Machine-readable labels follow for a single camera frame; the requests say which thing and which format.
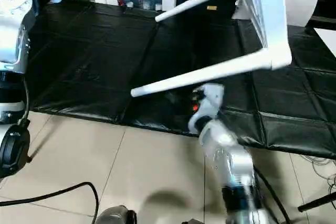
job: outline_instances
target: tiled floor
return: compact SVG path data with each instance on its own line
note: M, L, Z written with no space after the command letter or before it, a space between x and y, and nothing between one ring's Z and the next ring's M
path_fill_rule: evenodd
M225 207L211 166L197 139L61 116L31 113L29 127L33 162L0 183L0 201L34 197L90 181L98 191L100 212L126 205L140 224L180 224L197 218L206 224L225 223ZM303 202L328 193L299 155L251 150L257 167L274 186L296 223L335 223L331 204L299 213ZM335 173L331 163L318 167ZM280 211L269 198L278 218ZM0 208L1 224L89 224L94 198L89 188L52 199Z

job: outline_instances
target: wire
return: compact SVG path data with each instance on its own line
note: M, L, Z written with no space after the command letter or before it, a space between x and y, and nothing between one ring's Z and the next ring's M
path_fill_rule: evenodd
M301 157L309 162L311 162L311 165L313 167L314 172L316 173L317 176L319 176L320 178L323 178L327 181L329 188L328 188L328 194L331 194L331 190L335 190L336 187L336 173L330 175L329 177L323 176L322 174L320 174L317 170L315 165L317 166L324 166L324 165L328 165L329 163L333 163L336 166L336 161L335 160L330 160L330 159L326 159L326 158L321 158L321 157L310 157L310 156L302 156ZM334 207L334 209L336 210L336 205L333 201L330 202L332 204L332 206Z
M259 183L258 176L256 176L256 185L257 185L257 188L259 189L259 192L260 192L260 195L261 195L261 201L262 201L263 206L265 207L266 211L268 212L268 214L270 215L270 217L272 218L272 220L274 221L275 224L280 224L276 215L275 215L275 213L273 212L273 210L268 205L266 197L260 191L260 183Z
M23 77L23 85L25 87L25 92L26 92L26 110L22 118L18 121L18 124L21 126L24 126L27 122L28 115L29 115L29 108L30 108L30 99L29 99L29 90L28 90L28 85L25 77Z
M51 194L46 194L46 195L42 195L42 196L38 196L38 197L34 197L34 198L2 201L2 202L0 202L0 207L7 207L7 206L37 202L37 201L40 201L40 200L44 200L44 199L55 197L55 196L58 196L58 195L61 195L61 194L68 193L68 192L73 191L73 190L75 190L79 187L82 187L82 186L89 186L93 191L94 198L96 200L96 208L95 208L95 213L93 215L92 224L95 224L96 219L97 219L97 215L98 215L99 199L98 199L97 190L91 182L82 182L80 184L68 187L64 190L56 191L56 192L51 193Z
M272 188L272 186L270 185L270 183L267 181L267 179L264 177L264 175L259 171L259 169L256 166L253 166L253 168L256 171L256 173L259 176L259 178L261 178L261 180L264 182L264 184L267 187L267 189L269 190L269 192L271 193L274 201L276 202L276 204L280 208L280 211L281 211L282 215L284 216L286 223L287 224L292 224L292 221L290 220L290 218L289 218L289 216L288 216L285 208L283 207L283 205L281 203L281 200L277 196L276 192L274 191L274 189Z
M328 193L329 195L331 194L331 189L335 186L335 184L329 186L329 189L328 189ZM336 210L336 206L335 206L335 203L333 201L330 202L332 204L332 206L334 207L334 209Z
M330 159L326 159L326 158L322 158L322 157L310 157L310 156L303 156L303 155L300 155L303 159L307 160L307 161L310 161L310 162L313 162L315 163L316 165L319 165L319 166L323 166L323 165L328 165L331 160Z
M25 91L26 91L26 111L25 114L23 115L23 119L26 120L28 119L29 115L29 107L30 107L30 99L29 99L29 90L28 90L28 85L26 78L23 77L23 85L25 86Z

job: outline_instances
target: black mat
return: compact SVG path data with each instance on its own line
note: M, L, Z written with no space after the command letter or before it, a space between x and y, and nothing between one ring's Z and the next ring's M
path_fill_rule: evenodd
M64 1L30 33L31 109L189 135L192 87L131 98L130 89L260 48L250 22L151 15ZM336 158L336 59L311 28L289 27L294 60L276 71L215 80L226 86L221 118L244 145Z

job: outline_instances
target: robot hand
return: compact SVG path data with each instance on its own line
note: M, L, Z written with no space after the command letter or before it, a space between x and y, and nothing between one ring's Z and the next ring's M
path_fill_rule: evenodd
M28 31L50 1L61 0L0 0L0 179L15 174L29 161L29 97L24 85Z

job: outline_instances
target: orange component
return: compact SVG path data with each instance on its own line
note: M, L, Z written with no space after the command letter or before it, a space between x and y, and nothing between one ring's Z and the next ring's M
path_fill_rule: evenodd
M195 105L193 106L193 111L197 111L197 110L198 110L198 105L195 104Z

